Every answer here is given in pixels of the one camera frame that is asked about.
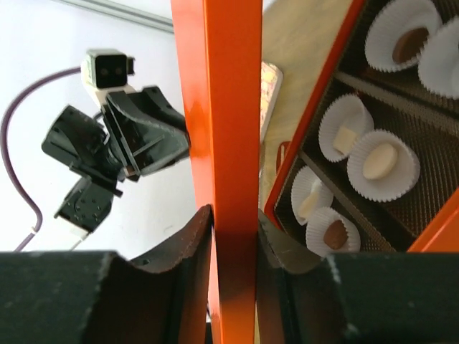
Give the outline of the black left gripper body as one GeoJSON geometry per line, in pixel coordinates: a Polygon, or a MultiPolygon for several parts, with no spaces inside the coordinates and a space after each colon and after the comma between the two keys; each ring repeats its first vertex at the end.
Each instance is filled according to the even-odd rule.
{"type": "Polygon", "coordinates": [[[76,174],[120,197],[117,189],[123,165],[109,144],[109,136],[94,118],[68,105],[51,125],[42,151],[76,174]]]}

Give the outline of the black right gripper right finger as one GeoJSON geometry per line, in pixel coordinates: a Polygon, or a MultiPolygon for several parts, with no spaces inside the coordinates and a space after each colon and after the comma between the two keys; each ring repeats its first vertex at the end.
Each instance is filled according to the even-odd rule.
{"type": "Polygon", "coordinates": [[[259,214],[262,343],[456,343],[458,256],[310,251],[259,214]]]}

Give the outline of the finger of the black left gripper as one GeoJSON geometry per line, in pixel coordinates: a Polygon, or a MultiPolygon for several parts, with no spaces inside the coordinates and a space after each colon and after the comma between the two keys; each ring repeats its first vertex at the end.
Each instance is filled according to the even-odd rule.
{"type": "Polygon", "coordinates": [[[128,96],[143,113],[186,132],[185,117],[171,106],[158,86],[144,87],[128,96]]]}
{"type": "Polygon", "coordinates": [[[105,97],[110,147],[135,176],[147,176],[189,157],[189,134],[143,113],[124,91],[105,97]]]}

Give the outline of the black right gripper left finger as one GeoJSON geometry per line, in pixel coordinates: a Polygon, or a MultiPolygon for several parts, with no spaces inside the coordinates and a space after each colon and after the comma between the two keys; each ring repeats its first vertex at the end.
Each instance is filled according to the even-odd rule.
{"type": "Polygon", "coordinates": [[[201,207],[141,256],[1,255],[3,343],[203,343],[213,216],[201,207]]]}

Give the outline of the dark brown chocolate piece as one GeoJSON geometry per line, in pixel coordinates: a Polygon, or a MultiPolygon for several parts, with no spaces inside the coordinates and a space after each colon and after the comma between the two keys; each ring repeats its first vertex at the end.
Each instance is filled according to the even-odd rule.
{"type": "Polygon", "coordinates": [[[342,248],[348,240],[346,227],[341,220],[332,222],[323,235],[323,242],[333,250],[342,248]]]}

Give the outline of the orange box lid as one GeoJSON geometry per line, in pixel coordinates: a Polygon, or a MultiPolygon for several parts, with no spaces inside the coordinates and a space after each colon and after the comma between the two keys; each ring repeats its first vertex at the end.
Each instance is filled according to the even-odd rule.
{"type": "Polygon", "coordinates": [[[173,1],[198,205],[214,214],[209,310],[216,343],[252,343],[258,228],[261,1],[173,1]]]}

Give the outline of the beige chocolate small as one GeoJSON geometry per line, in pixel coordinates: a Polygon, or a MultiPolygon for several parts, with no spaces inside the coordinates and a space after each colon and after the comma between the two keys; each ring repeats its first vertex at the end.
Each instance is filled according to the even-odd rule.
{"type": "Polygon", "coordinates": [[[311,212],[315,209],[316,203],[318,201],[320,189],[321,183],[318,181],[311,186],[311,192],[298,207],[299,217],[302,219],[307,219],[311,215],[311,212]]]}

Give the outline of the orange chocolate box base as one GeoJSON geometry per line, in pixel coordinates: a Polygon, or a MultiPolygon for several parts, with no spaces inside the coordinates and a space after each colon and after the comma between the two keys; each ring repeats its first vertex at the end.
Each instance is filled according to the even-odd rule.
{"type": "Polygon", "coordinates": [[[265,206],[315,258],[458,250],[458,100],[420,82],[456,1],[353,1],[265,206]]]}

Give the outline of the beige chocolate piece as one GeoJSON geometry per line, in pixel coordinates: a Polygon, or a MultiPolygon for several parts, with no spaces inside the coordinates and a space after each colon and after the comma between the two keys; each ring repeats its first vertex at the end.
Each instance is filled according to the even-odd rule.
{"type": "Polygon", "coordinates": [[[397,149],[390,143],[382,143],[366,157],[362,167],[363,176],[370,181],[382,179],[392,171],[397,159],[397,149]]]}

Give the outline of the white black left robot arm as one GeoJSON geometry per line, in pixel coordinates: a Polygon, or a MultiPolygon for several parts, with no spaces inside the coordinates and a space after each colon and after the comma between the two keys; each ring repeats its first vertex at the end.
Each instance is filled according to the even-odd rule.
{"type": "Polygon", "coordinates": [[[95,117],[67,106],[42,143],[44,153],[80,175],[55,214],[93,233],[122,196],[118,183],[138,181],[189,157],[186,121],[157,86],[109,92],[95,117]]]}

